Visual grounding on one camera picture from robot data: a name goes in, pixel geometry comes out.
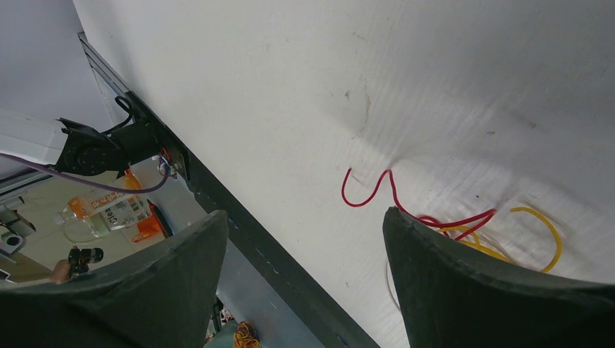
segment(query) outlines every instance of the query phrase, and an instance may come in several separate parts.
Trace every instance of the table surface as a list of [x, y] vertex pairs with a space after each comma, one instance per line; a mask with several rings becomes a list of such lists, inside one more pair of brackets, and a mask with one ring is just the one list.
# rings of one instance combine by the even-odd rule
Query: table surface
[[607, 1], [84, 1], [88, 40], [383, 347], [392, 205], [486, 229], [552, 273], [615, 282], [615, 22]]

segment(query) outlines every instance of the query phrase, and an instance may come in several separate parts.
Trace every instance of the clear bottle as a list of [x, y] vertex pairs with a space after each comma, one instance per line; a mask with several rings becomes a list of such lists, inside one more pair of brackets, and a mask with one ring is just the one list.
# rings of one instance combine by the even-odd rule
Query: clear bottle
[[[125, 189], [141, 188], [132, 174], [124, 175], [112, 185]], [[152, 211], [141, 196], [97, 188], [88, 194], [73, 197], [54, 219], [59, 225], [80, 220], [92, 235], [101, 238], [111, 231], [135, 225], [150, 216]]]

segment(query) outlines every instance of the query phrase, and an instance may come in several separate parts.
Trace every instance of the yellow wire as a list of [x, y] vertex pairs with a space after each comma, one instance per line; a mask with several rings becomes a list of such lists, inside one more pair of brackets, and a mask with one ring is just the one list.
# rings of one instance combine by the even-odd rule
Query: yellow wire
[[551, 234], [553, 234], [553, 238], [556, 240], [556, 253], [553, 255], [553, 259], [551, 259], [551, 262], [549, 262], [547, 267], [541, 270], [541, 272], [547, 273], [548, 271], [553, 269], [553, 267], [555, 267], [555, 265], [559, 261], [562, 250], [564, 250], [564, 245], [561, 242], [561, 237], [559, 236], [558, 231], [556, 230], [555, 226], [553, 226], [553, 224], [549, 220], [547, 220], [547, 218], [543, 214], [540, 214], [539, 212], [537, 212], [536, 210], [532, 208], [517, 207], [517, 208], [511, 209], [511, 212], [528, 212], [534, 215], [536, 218], [538, 218], [538, 220], [542, 221], [542, 223], [544, 223], [547, 226], [547, 228], [549, 228], [549, 231], [551, 231]]
[[[529, 214], [532, 214], [536, 218], [538, 218], [538, 220], [542, 221], [542, 223], [544, 223], [547, 226], [547, 228], [549, 228], [549, 231], [551, 231], [551, 234], [553, 234], [553, 238], [556, 240], [556, 253], [553, 255], [553, 259], [551, 260], [551, 262], [549, 262], [547, 267], [543, 268], [541, 272], [547, 273], [550, 270], [552, 270], [553, 267], [555, 267], [555, 265], [559, 261], [562, 250], [564, 249], [564, 246], [561, 242], [561, 237], [559, 236], [559, 233], [556, 230], [555, 226], [553, 226], [553, 224], [543, 214], [540, 214], [539, 212], [537, 212], [536, 210], [532, 208], [517, 207], [517, 208], [511, 209], [511, 212], [528, 212]], [[447, 231], [467, 231], [469, 229], [470, 228], [467, 226], [454, 226], [454, 227], [441, 228], [438, 230], [438, 232], [444, 233]], [[476, 250], [479, 250], [480, 252], [484, 252], [485, 254], [491, 257], [495, 257], [496, 259], [512, 263], [512, 261], [508, 259], [506, 256], [500, 254], [499, 252], [496, 252], [495, 250], [487, 246], [481, 245], [479, 237], [475, 233], [472, 233], [471, 236], [474, 238], [474, 243], [470, 241], [459, 241], [459, 242], [468, 247], [475, 248]]]

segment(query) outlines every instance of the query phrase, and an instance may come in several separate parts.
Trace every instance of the white table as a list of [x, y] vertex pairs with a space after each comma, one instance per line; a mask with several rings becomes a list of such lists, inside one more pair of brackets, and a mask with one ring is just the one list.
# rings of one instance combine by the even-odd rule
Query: white table
[[608, 1], [75, 0], [88, 40], [383, 347], [407, 345], [381, 222], [491, 207], [523, 262], [615, 281], [615, 22]]

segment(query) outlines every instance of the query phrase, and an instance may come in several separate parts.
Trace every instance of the hand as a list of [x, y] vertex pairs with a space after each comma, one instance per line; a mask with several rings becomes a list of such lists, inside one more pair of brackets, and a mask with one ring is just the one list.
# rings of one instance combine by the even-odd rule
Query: hand
[[51, 272], [49, 279], [55, 284], [64, 284], [70, 280], [71, 265], [68, 260], [60, 260]]

